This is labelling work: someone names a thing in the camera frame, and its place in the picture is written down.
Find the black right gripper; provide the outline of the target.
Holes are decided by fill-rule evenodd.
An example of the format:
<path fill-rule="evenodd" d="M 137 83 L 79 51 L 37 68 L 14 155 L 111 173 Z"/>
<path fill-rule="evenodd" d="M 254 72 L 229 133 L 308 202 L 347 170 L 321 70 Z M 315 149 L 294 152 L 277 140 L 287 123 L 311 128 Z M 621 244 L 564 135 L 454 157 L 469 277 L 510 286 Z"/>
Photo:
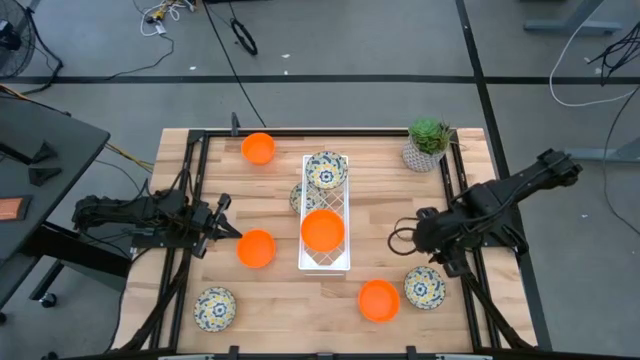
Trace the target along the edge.
<path fill-rule="evenodd" d="M 418 222 L 414 244 L 420 253 L 431 254 L 429 262 L 440 264 L 448 277 L 465 276 L 471 272 L 462 239 L 465 216 L 459 210 L 439 212 L 434 207 L 416 211 Z"/>

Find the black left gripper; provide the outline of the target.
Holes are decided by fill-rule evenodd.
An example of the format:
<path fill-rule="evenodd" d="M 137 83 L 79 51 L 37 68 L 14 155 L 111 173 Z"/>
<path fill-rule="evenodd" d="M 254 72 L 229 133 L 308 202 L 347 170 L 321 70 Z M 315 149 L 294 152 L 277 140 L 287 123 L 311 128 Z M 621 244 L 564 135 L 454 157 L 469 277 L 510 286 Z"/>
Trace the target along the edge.
<path fill-rule="evenodd" d="M 222 193 L 214 211 L 209 208 L 209 204 L 206 202 L 199 202 L 198 206 L 194 208 L 190 219 L 190 229 L 200 234 L 200 237 L 192 246 L 193 256 L 203 258 L 209 240 L 238 239 L 243 236 L 240 231 L 227 221 L 225 211 L 230 204 L 230 195 Z"/>

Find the orange plastic mini bowl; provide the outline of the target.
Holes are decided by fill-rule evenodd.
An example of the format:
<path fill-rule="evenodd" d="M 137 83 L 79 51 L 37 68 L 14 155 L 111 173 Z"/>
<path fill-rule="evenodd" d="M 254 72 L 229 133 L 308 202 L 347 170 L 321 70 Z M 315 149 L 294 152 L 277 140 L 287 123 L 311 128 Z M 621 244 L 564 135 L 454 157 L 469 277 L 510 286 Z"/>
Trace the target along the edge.
<path fill-rule="evenodd" d="M 269 163 L 275 154 L 275 140 L 263 132 L 253 133 L 247 136 L 241 144 L 243 157 L 254 165 Z"/>
<path fill-rule="evenodd" d="M 301 237 L 305 245 L 316 252 L 330 252 L 345 238 L 342 217 L 328 209 L 313 210 L 301 223 Z"/>
<path fill-rule="evenodd" d="M 236 255 L 249 268 L 268 265 L 276 253 L 276 242 L 266 231 L 253 229 L 246 232 L 237 242 Z"/>
<path fill-rule="evenodd" d="M 389 322 L 399 311 L 400 297 L 396 288 L 388 281 L 374 279 L 366 282 L 358 294 L 361 314 L 376 323 Z"/>

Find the yellow floral patterned bowl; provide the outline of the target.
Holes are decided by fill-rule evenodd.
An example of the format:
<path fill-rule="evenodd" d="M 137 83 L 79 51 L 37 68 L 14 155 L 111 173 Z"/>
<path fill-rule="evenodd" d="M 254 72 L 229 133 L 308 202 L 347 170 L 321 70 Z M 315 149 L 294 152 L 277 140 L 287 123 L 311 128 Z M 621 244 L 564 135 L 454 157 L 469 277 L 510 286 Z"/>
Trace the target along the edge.
<path fill-rule="evenodd" d="M 433 310 L 444 302 L 446 284 L 435 269 L 419 266 L 413 268 L 405 276 L 404 292 L 406 299 L 414 307 L 421 310 Z"/>
<path fill-rule="evenodd" d="M 300 214 L 301 212 L 301 198 L 302 184 L 298 183 L 292 189 L 289 197 L 290 206 L 296 214 Z M 327 193 L 324 190 L 313 186 L 311 183 L 307 184 L 305 202 L 307 211 L 324 208 L 326 205 L 326 198 Z"/>
<path fill-rule="evenodd" d="M 306 161 L 304 174 L 316 188 L 324 190 L 336 188 L 347 179 L 347 157 L 333 151 L 315 153 Z"/>
<path fill-rule="evenodd" d="M 193 316 L 201 330 L 215 333 L 229 328 L 235 319 L 236 312 L 236 299 L 228 289 L 210 287 L 198 296 Z"/>

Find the succulent in triangle-patterned pot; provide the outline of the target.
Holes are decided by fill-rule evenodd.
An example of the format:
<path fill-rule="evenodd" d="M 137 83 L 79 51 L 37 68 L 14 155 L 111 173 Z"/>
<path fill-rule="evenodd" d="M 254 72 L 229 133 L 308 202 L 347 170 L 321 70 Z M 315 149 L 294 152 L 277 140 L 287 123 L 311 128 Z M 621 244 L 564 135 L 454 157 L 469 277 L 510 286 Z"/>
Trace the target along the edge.
<path fill-rule="evenodd" d="M 402 150 L 405 165 L 415 172 L 429 172 L 438 166 L 452 143 L 454 129 L 437 119 L 417 119 L 408 128 Z"/>

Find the black triangular stand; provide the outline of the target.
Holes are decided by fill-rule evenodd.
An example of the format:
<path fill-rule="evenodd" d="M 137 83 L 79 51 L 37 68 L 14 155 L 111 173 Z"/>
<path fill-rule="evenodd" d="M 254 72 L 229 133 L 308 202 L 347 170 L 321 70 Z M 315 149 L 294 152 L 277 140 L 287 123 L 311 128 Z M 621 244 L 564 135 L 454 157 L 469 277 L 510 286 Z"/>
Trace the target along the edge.
<path fill-rule="evenodd" d="M 57 156 L 58 156 L 58 153 L 53 148 L 53 146 L 47 141 L 43 141 L 41 143 L 40 148 L 36 151 L 36 153 L 32 157 L 31 163 L 36 164 L 50 158 L 56 158 Z"/>
<path fill-rule="evenodd" d="M 28 169 L 29 182 L 37 187 L 45 184 L 49 179 L 59 175 L 62 172 L 61 168 L 33 168 Z"/>

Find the dark grey desk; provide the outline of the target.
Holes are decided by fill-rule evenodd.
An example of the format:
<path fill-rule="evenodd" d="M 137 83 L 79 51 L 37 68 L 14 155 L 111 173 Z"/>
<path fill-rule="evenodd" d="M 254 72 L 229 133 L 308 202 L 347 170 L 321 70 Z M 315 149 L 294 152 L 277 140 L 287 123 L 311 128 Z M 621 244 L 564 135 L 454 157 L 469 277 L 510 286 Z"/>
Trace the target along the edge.
<path fill-rule="evenodd" d="M 0 98 L 0 197 L 32 197 L 24 220 L 0 222 L 0 320 L 2 308 L 43 256 L 114 276 L 127 274 L 128 259 L 48 221 L 109 138 L 108 132 L 64 113 Z M 32 164 L 43 141 L 58 156 Z M 37 187 L 29 182 L 30 167 L 62 172 Z"/>

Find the orange flat item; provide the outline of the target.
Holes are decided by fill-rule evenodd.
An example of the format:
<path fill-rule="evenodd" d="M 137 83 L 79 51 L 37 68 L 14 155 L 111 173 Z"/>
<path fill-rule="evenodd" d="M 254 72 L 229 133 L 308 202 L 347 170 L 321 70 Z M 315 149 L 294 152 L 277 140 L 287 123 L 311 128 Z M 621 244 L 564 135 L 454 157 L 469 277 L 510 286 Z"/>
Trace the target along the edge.
<path fill-rule="evenodd" d="M 31 199 L 31 196 L 0 197 L 0 222 L 24 220 Z"/>

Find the black floor fan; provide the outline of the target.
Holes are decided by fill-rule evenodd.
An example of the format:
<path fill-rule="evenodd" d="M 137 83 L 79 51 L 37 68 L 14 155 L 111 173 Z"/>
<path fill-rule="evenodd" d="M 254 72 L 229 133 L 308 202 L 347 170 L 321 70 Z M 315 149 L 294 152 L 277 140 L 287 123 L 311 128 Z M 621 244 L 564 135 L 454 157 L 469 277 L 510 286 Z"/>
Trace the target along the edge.
<path fill-rule="evenodd" d="M 29 11 L 17 0 L 0 0 L 0 80 L 21 74 L 35 51 Z"/>

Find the black table frame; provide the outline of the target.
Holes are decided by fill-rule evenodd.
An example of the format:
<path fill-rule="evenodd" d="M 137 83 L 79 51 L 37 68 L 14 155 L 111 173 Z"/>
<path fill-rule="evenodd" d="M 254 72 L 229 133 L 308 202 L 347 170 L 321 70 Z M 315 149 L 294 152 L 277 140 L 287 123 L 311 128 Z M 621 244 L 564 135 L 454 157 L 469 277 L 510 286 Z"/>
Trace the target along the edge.
<path fill-rule="evenodd" d="M 367 320 L 357 297 L 368 281 L 383 279 L 401 288 L 406 274 L 427 257 L 410 254 L 390 232 L 409 224 L 422 207 L 444 208 L 463 184 L 489 180 L 494 165 L 480 128 L 457 132 L 444 169 L 409 170 L 401 157 L 408 135 L 402 128 L 290 128 L 273 131 L 274 159 L 249 163 L 240 137 L 220 131 L 206 141 L 190 142 L 185 129 L 163 132 L 152 185 L 170 185 L 189 165 L 205 201 L 221 193 L 232 198 L 230 222 L 242 231 L 262 229 L 276 242 L 274 259 L 262 268 L 244 266 L 234 240 L 213 243 L 190 264 L 185 289 L 167 309 L 160 342 L 180 353 L 225 353 L 237 347 L 245 355 L 467 352 L 476 344 L 503 345 L 490 328 L 479 302 L 457 279 L 446 283 L 444 302 L 420 310 L 401 300 L 386 323 Z M 309 276 L 298 268 L 299 215 L 289 204 L 301 180 L 302 157 L 322 150 L 349 161 L 351 269 L 344 276 Z M 205 332 L 195 323 L 198 296 L 224 287 L 236 299 L 232 325 Z"/>

